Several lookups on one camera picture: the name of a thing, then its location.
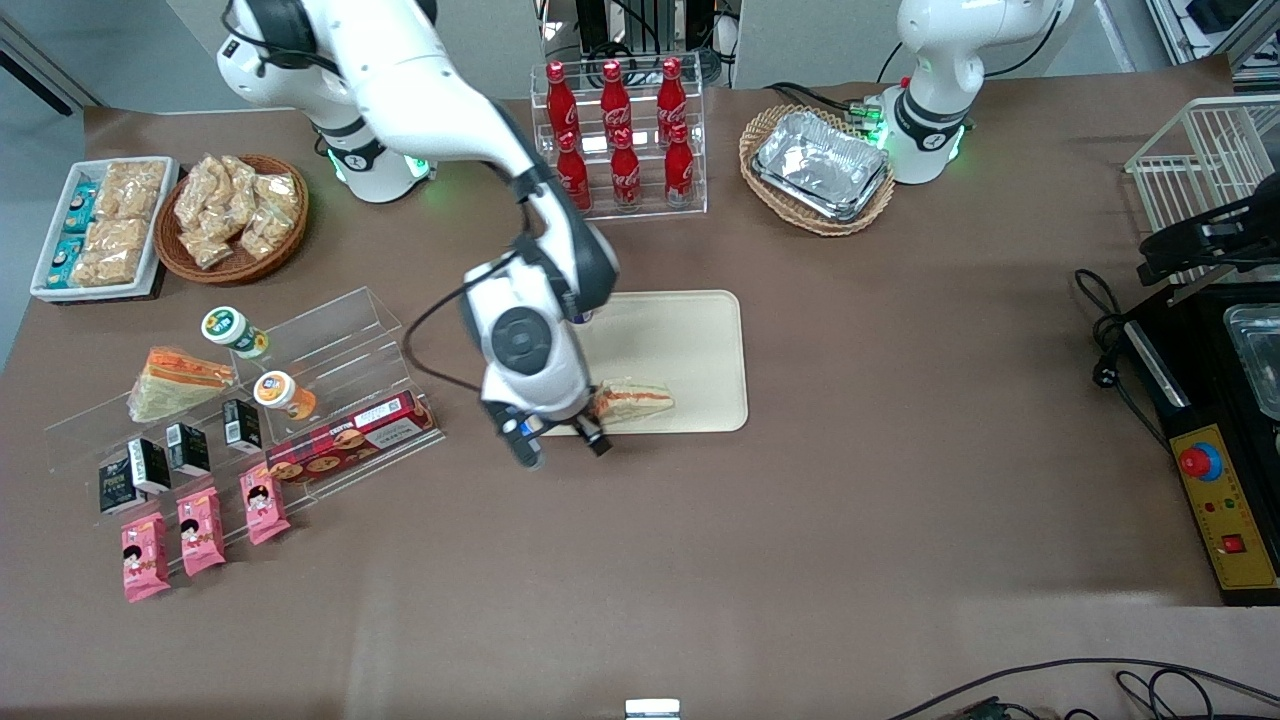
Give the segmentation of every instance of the pink candy package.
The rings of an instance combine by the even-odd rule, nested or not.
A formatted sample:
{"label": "pink candy package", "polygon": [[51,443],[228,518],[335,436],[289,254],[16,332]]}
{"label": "pink candy package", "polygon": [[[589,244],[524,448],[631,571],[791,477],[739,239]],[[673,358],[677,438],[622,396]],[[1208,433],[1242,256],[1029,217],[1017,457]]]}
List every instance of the pink candy package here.
{"label": "pink candy package", "polygon": [[241,475],[241,498],[244,501],[248,539],[253,544],[261,544],[289,529],[280,484],[266,469],[266,462]]}
{"label": "pink candy package", "polygon": [[218,488],[209,487],[178,500],[182,566],[187,575],[227,562]]}
{"label": "pink candy package", "polygon": [[120,529],[124,546],[124,598],[148,598],[169,589],[169,561],[164,550],[164,516],[154,512]]}

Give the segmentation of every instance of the yellow control panel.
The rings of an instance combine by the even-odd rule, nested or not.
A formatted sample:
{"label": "yellow control panel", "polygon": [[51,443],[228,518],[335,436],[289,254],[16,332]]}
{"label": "yellow control panel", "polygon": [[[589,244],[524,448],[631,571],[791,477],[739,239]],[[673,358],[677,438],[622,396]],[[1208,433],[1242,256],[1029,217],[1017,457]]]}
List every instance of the yellow control panel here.
{"label": "yellow control panel", "polygon": [[1275,568],[1217,425],[1175,437],[1169,445],[1213,561],[1217,584],[1229,591],[1277,587]]}

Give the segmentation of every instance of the red glass bottle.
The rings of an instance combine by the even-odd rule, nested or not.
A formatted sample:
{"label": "red glass bottle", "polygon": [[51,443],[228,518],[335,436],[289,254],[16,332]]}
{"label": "red glass bottle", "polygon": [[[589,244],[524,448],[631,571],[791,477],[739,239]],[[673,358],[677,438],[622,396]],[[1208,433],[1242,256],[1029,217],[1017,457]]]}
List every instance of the red glass bottle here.
{"label": "red glass bottle", "polygon": [[600,115],[604,119],[604,137],[609,147],[616,147],[616,131],[626,128],[631,137],[631,96],[622,87],[622,64],[617,60],[604,61],[604,92],[600,94]]}
{"label": "red glass bottle", "polygon": [[613,138],[613,200],[618,210],[635,213],[640,209],[640,158],[631,149],[631,128],[618,128],[609,136]]}
{"label": "red glass bottle", "polygon": [[667,205],[687,208],[694,200],[694,151],[689,149],[689,126],[671,126],[667,147]]}
{"label": "red glass bottle", "polygon": [[685,123],[685,86],[680,82],[680,58],[662,61],[658,90],[658,145],[666,147],[671,128]]}
{"label": "red glass bottle", "polygon": [[573,91],[564,85],[564,63],[552,60],[547,63],[547,115],[552,123],[552,132],[556,133],[556,142],[559,143],[562,136],[568,135],[577,142],[581,129],[577,124],[577,100]]}
{"label": "red glass bottle", "polygon": [[586,213],[591,209],[591,186],[586,181],[586,163],[577,154],[577,140],[568,133],[557,138],[561,155],[556,160],[556,169],[561,174],[561,184],[564,192],[579,210]]}

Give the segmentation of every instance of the yogurt cup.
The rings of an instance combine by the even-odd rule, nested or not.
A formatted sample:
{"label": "yogurt cup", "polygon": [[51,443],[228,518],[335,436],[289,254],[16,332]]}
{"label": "yogurt cup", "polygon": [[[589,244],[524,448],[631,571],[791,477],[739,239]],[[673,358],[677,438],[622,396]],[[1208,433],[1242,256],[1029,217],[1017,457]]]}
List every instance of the yogurt cup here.
{"label": "yogurt cup", "polygon": [[271,370],[253,383],[253,400],[268,410],[280,410],[289,418],[307,419],[316,410],[316,396],[310,389],[298,387],[289,375]]}
{"label": "yogurt cup", "polygon": [[266,352],[266,333],[255,328],[243,313],[227,305],[214,307],[200,323],[200,332],[212,343],[221,345],[246,360]]}

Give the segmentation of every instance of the brown tablecloth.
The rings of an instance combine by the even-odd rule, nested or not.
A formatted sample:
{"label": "brown tablecloth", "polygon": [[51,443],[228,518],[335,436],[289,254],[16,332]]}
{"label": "brown tablecloth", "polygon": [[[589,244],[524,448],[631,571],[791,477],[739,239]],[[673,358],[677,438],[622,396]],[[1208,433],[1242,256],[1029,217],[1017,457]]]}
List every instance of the brown tablecloth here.
{"label": "brown tablecloth", "polygon": [[[869,87],[841,88],[852,96]],[[279,544],[136,606],[41,429],[129,387],[151,345],[216,356],[197,319],[261,324],[367,284],[402,320],[517,227],[475,164],[389,206],[355,200],[289,111],[91,110],[93,158],[262,152],[311,183],[301,254],[250,287],[33,302],[0,404],[0,706],[23,717],[878,717],[1068,655],[1280,675],[1280,611],[1217,606],[1181,491],[1089,382],[1088,265],[1138,296],[1121,163],[1225,65],[992,82],[960,158],[864,233],[819,240],[737,172],[778,99],[709,96],[710,213],[605,224],[620,290],[726,288],[751,416],[732,434],[548,442],[518,469],[475,400],[424,379],[448,439],[316,506]],[[417,350],[479,378],[447,314]],[[1105,669],[1005,680],[1006,700],[1107,716]],[[983,693],[974,693],[978,697]],[[1244,708],[1222,700],[1220,711]]]}

